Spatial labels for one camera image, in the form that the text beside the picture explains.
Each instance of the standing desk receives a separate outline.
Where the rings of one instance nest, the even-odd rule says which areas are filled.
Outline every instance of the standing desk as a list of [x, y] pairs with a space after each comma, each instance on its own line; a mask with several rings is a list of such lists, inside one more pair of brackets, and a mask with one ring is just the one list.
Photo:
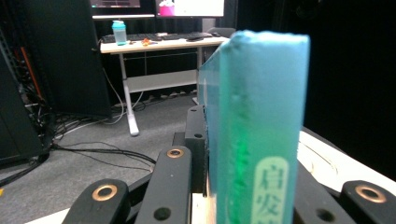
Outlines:
[[[152, 91], [163, 88], [170, 88], [176, 86], [185, 86], [190, 84], [196, 84], [198, 78], [198, 68], [202, 65], [202, 48], [217, 46], [222, 42], [228, 40], [226, 37], [210, 37], [205, 38], [201, 41], [187, 42], [185, 39], [179, 40], [164, 40], [155, 42], [148, 46], [143, 46], [140, 41], [135, 41], [133, 44], [127, 44], [118, 46], [116, 43], [102, 44], [101, 53], [118, 54], [120, 57], [120, 67], [122, 72], [122, 85], [124, 88], [125, 101], [127, 105], [127, 116], [129, 131], [131, 136], [139, 135], [139, 129], [137, 128], [136, 119], [134, 117], [134, 111], [132, 109], [130, 93], [139, 91]], [[164, 73], [157, 75], [149, 75], [142, 77], [127, 77], [125, 71], [125, 59], [124, 53], [137, 53], [155, 51], [155, 50], [166, 50], [166, 49], [190, 49], [197, 48], [197, 69]]]

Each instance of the teal glass block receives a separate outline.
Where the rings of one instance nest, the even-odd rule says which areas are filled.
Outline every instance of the teal glass block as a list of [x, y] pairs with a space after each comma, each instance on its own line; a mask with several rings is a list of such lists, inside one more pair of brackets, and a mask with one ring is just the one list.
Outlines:
[[240, 31], [200, 68], [215, 223], [291, 223], [307, 35]]

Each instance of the teal water bottle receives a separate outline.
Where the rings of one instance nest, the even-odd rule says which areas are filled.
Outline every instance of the teal water bottle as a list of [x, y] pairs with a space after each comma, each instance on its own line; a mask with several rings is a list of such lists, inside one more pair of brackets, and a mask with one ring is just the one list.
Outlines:
[[116, 38], [117, 45], [126, 45], [126, 26], [123, 21], [113, 21], [114, 37]]

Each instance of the computer screen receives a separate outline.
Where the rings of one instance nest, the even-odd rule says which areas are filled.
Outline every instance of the computer screen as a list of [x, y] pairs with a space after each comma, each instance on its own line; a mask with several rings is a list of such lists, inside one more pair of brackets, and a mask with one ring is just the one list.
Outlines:
[[152, 0], [90, 0], [97, 20], [154, 17]]
[[155, 0], [158, 18], [222, 17], [224, 0]]

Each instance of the brass ring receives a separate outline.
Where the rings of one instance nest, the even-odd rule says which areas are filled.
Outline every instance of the brass ring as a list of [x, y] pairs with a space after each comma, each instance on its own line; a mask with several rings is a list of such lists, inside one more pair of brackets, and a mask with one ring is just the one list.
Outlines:
[[[111, 192], [105, 196], [101, 196], [99, 195], [99, 191], [101, 191], [102, 189], [111, 189]], [[116, 195], [117, 193], [117, 187], [115, 185], [102, 185], [99, 188], [97, 188], [93, 194], [92, 197], [94, 200], [98, 201], [98, 202], [103, 202], [103, 201], [107, 201], [109, 199], [111, 199], [112, 197], [114, 197], [114, 195]]]
[[179, 158], [184, 155], [184, 151], [178, 148], [170, 149], [166, 152], [166, 155], [170, 158]]
[[[359, 185], [355, 188], [356, 192], [365, 200], [370, 201], [372, 203], [384, 203], [387, 201], [385, 195], [379, 191], [378, 189], [374, 189], [372, 187], [368, 187], [366, 185]], [[364, 191], [370, 190], [375, 194], [375, 196], [367, 195]]]

